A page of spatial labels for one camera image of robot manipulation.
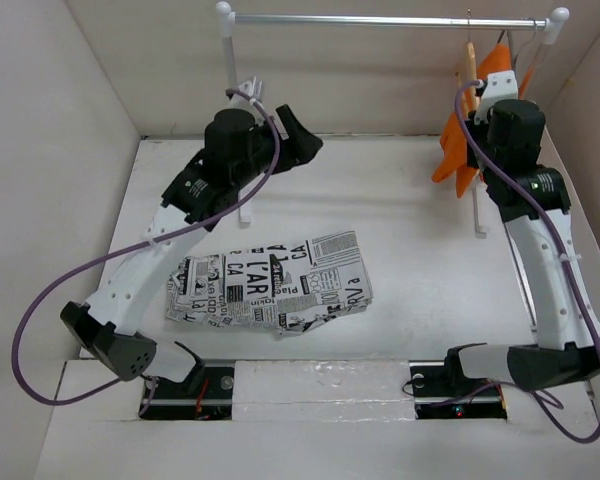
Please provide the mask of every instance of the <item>purple cable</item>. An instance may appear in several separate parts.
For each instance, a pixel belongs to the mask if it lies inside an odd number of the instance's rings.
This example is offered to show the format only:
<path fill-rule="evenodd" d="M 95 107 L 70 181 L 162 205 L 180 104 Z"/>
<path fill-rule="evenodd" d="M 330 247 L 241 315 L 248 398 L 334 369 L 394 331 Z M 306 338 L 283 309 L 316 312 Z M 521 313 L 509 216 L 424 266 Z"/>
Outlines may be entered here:
<path fill-rule="evenodd" d="M 464 116 L 463 116 L 463 112 L 462 112 L 462 96 L 464 95 L 464 92 L 466 90 L 468 90 L 469 88 L 481 87 L 482 85 L 483 85 L 483 82 L 480 80 L 474 80 L 474 81 L 468 82 L 468 83 L 464 84 L 462 87 L 460 87 L 460 89 L 458 90 L 458 93 L 456 94 L 455 111 L 456 111 L 456 116 L 458 117 L 458 123 L 460 124 L 460 128 L 462 129 L 462 133 L 464 134 L 465 138 L 467 139 L 467 143 L 469 144 L 469 146 L 476 153 L 476 155 L 480 158 L 480 160 L 483 162 L 483 164 L 486 167 L 488 167 L 491 171 L 493 171 L 493 173 L 495 173 L 502 181 L 504 181 L 509 187 L 511 187 L 516 193 L 518 193 L 526 202 L 528 202 L 538 212 L 538 215 L 540 216 L 540 218 L 544 222 L 545 226 L 547 227 L 547 230 L 551 234 L 551 238 L 553 239 L 553 241 L 556 245 L 556 248 L 558 250 L 558 256 L 561 256 L 562 254 L 567 255 L 567 249 L 565 248 L 564 243 L 562 243 L 562 239 L 560 238 L 560 233 L 558 232 L 555 225 L 551 221 L 551 218 L 549 217 L 547 212 L 544 211 L 544 209 L 540 206 L 540 204 L 538 202 L 536 202 L 536 200 L 531 195 L 529 195 L 524 190 L 524 188 L 522 188 L 520 185 L 518 185 L 515 182 L 515 180 L 513 180 L 511 177 L 509 177 L 509 175 L 504 173 L 500 168 L 498 168 L 498 166 L 495 163 L 493 163 L 491 161 L 491 159 L 478 146 L 476 141 L 471 136 L 471 133 L 469 132 L 469 128 L 465 125 L 465 123 L 464 123 L 465 120 L 464 120 Z M 571 264 L 569 262 L 561 262 L 561 263 L 562 263 L 562 268 L 564 270 L 564 274 L 569 282 L 569 286 L 571 287 L 571 290 L 573 292 L 573 296 L 576 300 L 578 308 L 580 309 L 580 312 L 582 313 L 582 317 L 584 318 L 584 322 L 587 326 L 587 330 L 589 331 L 589 334 L 591 335 L 591 340 L 593 341 L 593 346 L 595 348 L 596 355 L 598 356 L 598 361 L 600 362 L 600 337 L 598 336 L 596 327 L 593 323 L 591 315 L 589 314 L 589 309 L 587 308 L 587 305 L 586 305 L 584 299 L 582 298 L 582 293 L 580 292 L 580 288 L 578 287 L 578 282 L 576 281 L 576 277 L 573 273 L 573 269 L 571 268 Z M 544 411 L 544 413 L 547 414 L 547 416 L 549 417 L 549 420 L 551 420 L 551 422 L 558 428 L 558 430 L 560 430 L 563 434 L 565 434 L 567 437 L 569 437 L 574 442 L 592 443 L 592 442 L 595 442 L 598 438 L 600 438 L 600 421 L 598 422 L 598 426 L 596 427 L 596 429 L 593 431 L 593 433 L 591 435 L 589 435 L 588 437 L 584 437 L 584 438 L 576 437 L 574 434 L 569 432 L 558 421 L 557 418 L 555 418 L 553 416 L 553 414 L 549 411 L 549 409 L 545 405 L 544 401 L 538 401 L 538 403 L 540 405 L 540 408 Z"/>
<path fill-rule="evenodd" d="M 153 396 L 156 394 L 157 388 L 158 388 L 158 377 L 151 377 L 151 387 L 149 387 L 149 396 L 147 397 L 147 401 L 145 402 L 145 404 L 142 406 L 142 408 L 138 412 L 139 417 L 141 417 L 142 415 L 147 413 L 147 410 L 149 410 L 149 407 L 151 406 L 151 401 L 153 400 Z"/>
<path fill-rule="evenodd" d="M 241 92 L 240 90 L 229 89 L 226 91 L 226 93 L 228 95 L 238 95 L 239 97 L 242 97 L 245 100 L 253 100 L 252 97 L 250 97 L 249 95 L 247 95 L 244 92 Z M 254 101 L 253 106 L 258 111 L 258 113 L 260 113 L 260 115 L 262 115 L 262 118 L 267 123 L 267 125 L 269 126 L 269 128 L 271 129 L 271 132 L 273 134 L 273 143 L 274 143 L 273 159 L 271 160 L 271 165 L 265 172 L 262 179 L 256 184 L 256 186 L 249 193 L 247 193 L 235 205 L 232 205 L 231 207 L 227 208 L 226 210 L 224 210 L 212 217 L 209 217 L 201 222 L 198 222 L 194 225 L 191 225 L 191 226 L 188 226 L 185 228 L 181 228 L 180 230 L 176 230 L 175 232 L 160 235 L 159 237 L 155 237 L 153 239 L 153 241 L 155 243 L 161 243 L 161 242 L 164 242 L 167 240 L 171 240 L 172 238 L 179 237 L 180 235 L 185 235 L 187 233 L 193 232 L 194 230 L 198 230 L 199 228 L 203 228 L 203 227 L 206 227 L 207 225 L 211 225 L 213 223 L 218 222 L 220 219 L 222 219 L 226 215 L 236 211 L 242 205 L 244 205 L 249 200 L 251 200 L 254 197 L 254 195 L 256 193 L 258 193 L 258 191 L 264 186 L 264 184 L 267 183 L 267 181 L 269 180 L 271 175 L 273 175 L 273 171 L 275 170 L 276 165 L 278 164 L 278 160 L 280 158 L 280 134 L 278 133 L 278 129 L 276 128 L 276 125 L 273 122 L 273 119 L 271 117 L 269 117 L 269 115 L 264 110 L 264 108 L 262 107 L 260 102 Z M 89 270 L 90 268 L 95 267 L 96 265 L 100 265 L 101 263 L 105 263 L 108 260 L 111 260 L 111 259 L 114 259 L 117 257 L 121 257 L 122 255 L 127 255 L 129 253 L 132 253 L 132 252 L 135 252 L 138 250 L 142 250 L 143 248 L 147 248 L 149 246 L 151 246 L 151 244 L 149 242 L 136 243 L 135 245 L 130 245 L 130 246 L 122 248 L 120 250 L 116 250 L 115 252 L 111 252 L 111 253 L 108 253 L 101 257 L 95 258 L 95 259 L 85 263 L 84 265 L 80 265 L 79 267 L 74 268 L 73 270 L 65 273 L 61 277 L 58 277 L 53 282 L 51 282 L 44 290 L 42 290 L 42 292 L 40 292 L 38 294 L 38 296 L 33 300 L 33 302 L 31 302 L 31 305 L 29 305 L 29 308 L 27 308 L 27 310 L 24 312 L 24 315 L 22 316 L 22 319 L 20 320 L 20 323 L 18 324 L 18 328 L 16 328 L 16 332 L 13 336 L 13 343 L 11 345 L 11 370 L 13 371 L 13 376 L 15 377 L 16 381 L 18 382 L 18 385 L 20 385 L 20 388 L 22 388 L 27 395 L 29 395 L 31 398 L 33 398 L 34 400 L 36 400 L 44 405 L 59 407 L 59 406 L 63 406 L 63 405 L 71 405 L 72 403 L 76 403 L 81 400 L 84 400 L 85 398 L 91 397 L 92 395 L 95 395 L 96 393 L 99 393 L 121 381 L 120 379 L 115 379 L 108 383 L 105 383 L 104 385 L 100 385 L 99 387 L 97 387 L 93 390 L 85 392 L 81 395 L 78 395 L 73 398 L 67 398 L 64 400 L 57 400 L 55 398 L 52 399 L 52 398 L 44 397 L 44 396 L 40 395 L 38 392 L 36 392 L 31 387 L 31 385 L 29 385 L 29 383 L 27 382 L 27 380 L 24 378 L 24 376 L 22 374 L 22 368 L 20 366 L 20 343 L 22 342 L 22 336 L 24 334 L 24 330 L 27 327 L 27 324 L 29 323 L 29 320 L 31 319 L 33 312 L 36 311 L 38 306 L 40 306 L 40 304 L 47 297 L 47 295 L 49 295 L 56 288 L 58 288 L 58 286 L 62 285 L 64 282 L 66 282 L 70 278 L 75 277 L 79 273 L 82 273 L 85 270 Z"/>
<path fill-rule="evenodd" d="M 496 387 L 498 385 L 504 385 L 507 387 L 515 387 L 517 389 L 520 389 L 520 387 L 518 387 L 515 383 L 504 382 L 504 381 L 493 381 L 493 382 L 488 382 L 488 383 L 485 383 L 484 385 L 481 385 L 480 387 L 476 388 L 475 390 L 473 390 L 470 393 L 467 393 L 466 395 L 463 395 L 462 397 L 451 398 L 451 399 L 445 400 L 443 402 L 432 403 L 431 406 L 432 407 L 447 407 L 449 405 L 454 405 L 458 402 L 466 400 L 467 398 L 473 398 L 476 395 L 478 395 L 479 393 L 484 392 L 485 390 L 488 390 L 490 388 Z M 560 399 L 551 392 L 548 392 L 546 390 L 538 390 L 537 392 L 525 392 L 525 393 L 528 393 L 529 395 L 533 396 L 533 398 L 535 398 L 538 403 L 541 403 L 543 405 L 550 405 L 553 408 L 556 408 L 558 410 L 564 410 L 564 405 L 562 404 Z M 540 395 L 540 393 L 542 393 L 543 395 L 546 395 L 548 398 L 542 397 Z"/>

